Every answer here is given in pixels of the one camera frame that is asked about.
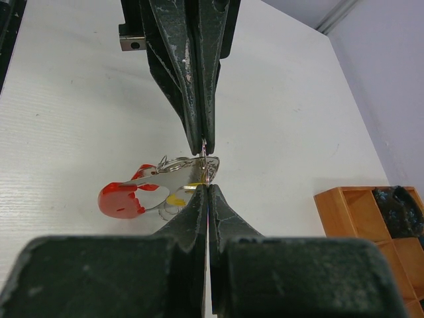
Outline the key with red tag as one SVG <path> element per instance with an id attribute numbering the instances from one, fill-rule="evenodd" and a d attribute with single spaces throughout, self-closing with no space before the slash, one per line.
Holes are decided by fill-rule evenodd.
<path id="1" fill-rule="evenodd" d="M 156 175 L 158 172 L 156 171 L 156 166 L 152 164 L 142 164 L 139 169 L 136 171 L 134 176 L 131 178 L 131 180 L 147 177 L 147 176 L 153 176 Z M 160 186 L 156 184 L 143 184 L 138 186 L 138 189 L 141 189 L 143 191 L 156 191 Z"/>

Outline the metal key organizer red handle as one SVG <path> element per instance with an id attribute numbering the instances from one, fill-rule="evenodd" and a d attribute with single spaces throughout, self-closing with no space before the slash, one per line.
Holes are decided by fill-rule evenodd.
<path id="1" fill-rule="evenodd" d="M 134 219 L 142 214 L 159 210 L 166 198 L 182 186 L 206 184 L 215 178 L 220 165 L 216 156 L 178 157 L 164 156 L 156 165 L 156 175 L 126 182 L 112 182 L 98 195 L 99 210 L 116 219 Z M 143 191 L 138 186 L 156 184 L 156 191 Z"/>

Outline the yellow tagged key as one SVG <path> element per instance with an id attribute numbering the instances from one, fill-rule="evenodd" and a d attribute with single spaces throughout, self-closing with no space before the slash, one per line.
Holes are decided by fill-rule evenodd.
<path id="1" fill-rule="evenodd" d="M 159 216 L 165 221 L 169 221 L 176 216 L 187 206 L 195 193 L 196 187 L 197 184 L 184 185 L 169 195 L 158 210 Z"/>

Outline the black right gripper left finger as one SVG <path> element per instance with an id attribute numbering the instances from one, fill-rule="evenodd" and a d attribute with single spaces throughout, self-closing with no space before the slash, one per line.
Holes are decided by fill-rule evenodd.
<path id="1" fill-rule="evenodd" d="M 2 317 L 203 317 L 207 188 L 147 236 L 45 236 L 19 254 Z"/>

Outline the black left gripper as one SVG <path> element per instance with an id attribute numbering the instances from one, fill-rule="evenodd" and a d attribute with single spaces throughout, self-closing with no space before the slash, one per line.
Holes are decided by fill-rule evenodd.
<path id="1" fill-rule="evenodd" d="M 187 141 L 191 153 L 198 155 L 202 141 L 186 4 L 184 1 L 148 3 L 182 94 Z M 125 23 L 119 25 L 119 35 L 144 36 L 138 1 L 121 0 L 121 7 Z M 240 0 L 199 2 L 201 125 L 208 154 L 215 149 L 215 92 L 219 60 L 227 58 L 231 52 L 239 8 Z"/>

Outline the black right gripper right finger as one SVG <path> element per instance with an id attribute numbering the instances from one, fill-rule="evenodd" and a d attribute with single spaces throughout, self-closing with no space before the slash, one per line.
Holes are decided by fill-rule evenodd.
<path id="1" fill-rule="evenodd" d="M 388 261 L 361 238 L 265 237 L 208 191 L 218 317 L 407 317 Z"/>

